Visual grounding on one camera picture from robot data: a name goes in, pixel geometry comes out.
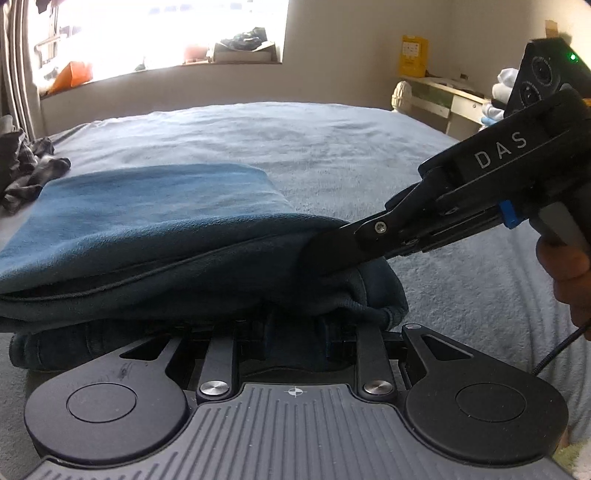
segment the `screw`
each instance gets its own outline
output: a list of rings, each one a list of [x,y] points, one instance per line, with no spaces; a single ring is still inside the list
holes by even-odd
[[[209,382],[202,383],[199,390],[203,395],[218,397],[230,390],[230,386],[221,380],[210,380]]]
[[[387,395],[394,387],[390,382],[386,382],[385,380],[372,380],[371,382],[367,382],[363,386],[363,389],[370,395]]]
[[[376,233],[380,233],[380,234],[386,233],[386,230],[388,230],[388,225],[386,225],[383,222],[377,222],[374,225],[374,229],[375,229]]]

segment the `blue clip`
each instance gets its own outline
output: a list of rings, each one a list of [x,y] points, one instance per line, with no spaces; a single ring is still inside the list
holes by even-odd
[[[501,210],[501,214],[503,216],[503,223],[509,229],[515,228],[521,222],[523,222],[523,218],[519,218],[515,213],[515,209],[513,208],[513,204],[510,200],[505,200],[499,204],[499,208]]]

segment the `folded blue towel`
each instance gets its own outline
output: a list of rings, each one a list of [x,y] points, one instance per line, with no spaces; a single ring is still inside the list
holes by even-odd
[[[301,248],[343,223],[296,213],[263,171],[237,164],[56,180],[0,252],[0,330],[18,333],[13,364],[63,369],[162,325],[208,327],[260,305],[393,327],[408,306],[383,259],[298,282]]]

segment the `window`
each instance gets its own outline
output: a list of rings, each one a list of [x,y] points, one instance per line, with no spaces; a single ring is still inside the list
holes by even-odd
[[[51,78],[73,60],[92,63],[95,80],[170,67],[185,61],[187,48],[212,48],[254,27],[264,27],[280,51],[287,2],[65,0],[48,12],[53,35],[38,48],[40,75]]]

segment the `human hand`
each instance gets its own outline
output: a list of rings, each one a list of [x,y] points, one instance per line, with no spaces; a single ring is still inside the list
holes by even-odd
[[[589,257],[568,245],[554,247],[540,238],[536,246],[538,260],[554,279],[554,296],[570,305],[570,317],[577,326],[591,319],[591,271]],[[585,333],[591,340],[591,330]]]

